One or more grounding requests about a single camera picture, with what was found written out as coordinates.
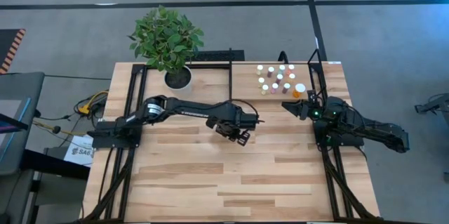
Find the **concrete floor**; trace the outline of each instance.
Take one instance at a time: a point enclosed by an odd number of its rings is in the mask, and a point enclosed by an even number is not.
[[[0,4],[180,1],[245,0],[0,0]],[[308,6],[179,10],[204,30],[206,50],[244,49],[247,60],[273,60],[285,50],[291,60],[305,60],[315,48]],[[0,29],[27,30],[11,71],[111,77],[115,62],[134,61],[126,35],[132,32],[134,19],[147,11],[0,11]],[[449,89],[449,6],[317,6],[317,11],[328,59],[342,61],[354,106],[364,116],[400,124],[410,134],[411,151],[406,154],[366,141],[382,216],[447,223],[449,185],[443,182],[443,172],[449,170],[449,127],[441,116],[415,114],[413,105]],[[39,109],[47,117],[62,116],[76,101],[108,86],[108,81],[46,78]],[[70,129],[73,123],[59,125]],[[87,121],[76,128],[86,129]],[[59,143],[32,130],[28,148],[42,150]],[[79,205],[57,208],[64,209],[66,221],[79,213]],[[58,214],[42,211],[39,222],[61,221]]]

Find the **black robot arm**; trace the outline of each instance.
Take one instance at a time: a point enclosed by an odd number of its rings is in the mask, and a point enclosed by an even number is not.
[[[217,133],[233,142],[237,140],[242,146],[250,137],[248,131],[254,131],[255,125],[260,122],[257,111],[255,114],[247,114],[230,101],[209,105],[158,95],[146,99],[128,117],[118,118],[111,134],[126,137],[133,133],[135,127],[163,122],[177,114],[207,119],[206,126],[211,129],[216,126]]]
[[[399,153],[410,149],[408,134],[400,126],[364,118],[340,98],[328,97],[322,105],[312,91],[308,100],[282,102],[282,106],[301,120],[309,117],[314,121],[324,121],[330,133],[348,133],[375,140]]]

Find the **pink cylinder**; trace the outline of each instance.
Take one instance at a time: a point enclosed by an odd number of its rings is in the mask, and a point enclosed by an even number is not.
[[[270,93],[275,94],[277,88],[278,88],[278,84],[274,83],[274,84],[272,85],[272,89],[271,89]]]

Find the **plant pot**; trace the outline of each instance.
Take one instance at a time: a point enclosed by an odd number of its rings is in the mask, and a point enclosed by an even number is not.
[[[166,72],[163,76],[167,87],[176,94],[188,94],[192,92],[192,72],[184,66],[177,74]]]

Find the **small cylinder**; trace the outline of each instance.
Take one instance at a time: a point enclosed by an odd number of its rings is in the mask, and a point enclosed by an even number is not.
[[[295,90],[293,90],[293,97],[299,98],[306,91],[306,86],[304,84],[295,85]]]
[[[266,95],[266,94],[267,94],[267,91],[268,91],[268,85],[264,84],[264,85],[262,86],[262,92],[261,92],[261,94],[262,94],[262,95]]]
[[[276,83],[274,83],[273,85],[272,85],[272,94],[275,94],[276,93],[276,90],[277,90],[277,88],[279,87],[279,85],[278,84],[276,84]]]
[[[273,72],[274,72],[274,68],[273,68],[273,67],[269,67],[269,68],[268,68],[267,77],[272,77]]]
[[[288,79],[287,79],[287,82],[289,83],[289,84],[293,84],[294,82],[295,82],[295,74],[289,74],[288,75]]]
[[[278,74],[283,74],[285,71],[286,71],[286,66],[285,65],[279,65]]]
[[[276,84],[280,84],[282,81],[283,76],[281,74],[278,74],[278,76],[276,77]]]
[[[294,65],[289,65],[288,68],[287,68],[286,75],[287,75],[287,76],[290,76],[290,74],[293,73],[293,70],[294,70],[294,69],[295,69],[295,66],[294,66]]]
[[[283,85],[282,93],[286,94],[289,88],[290,88],[290,84],[289,83],[285,83]]]
[[[259,88],[262,88],[262,85],[264,85],[265,79],[263,77],[259,78]]]
[[[258,76],[260,76],[263,69],[264,69],[264,66],[263,66],[263,65],[258,65],[255,73],[256,73]]]

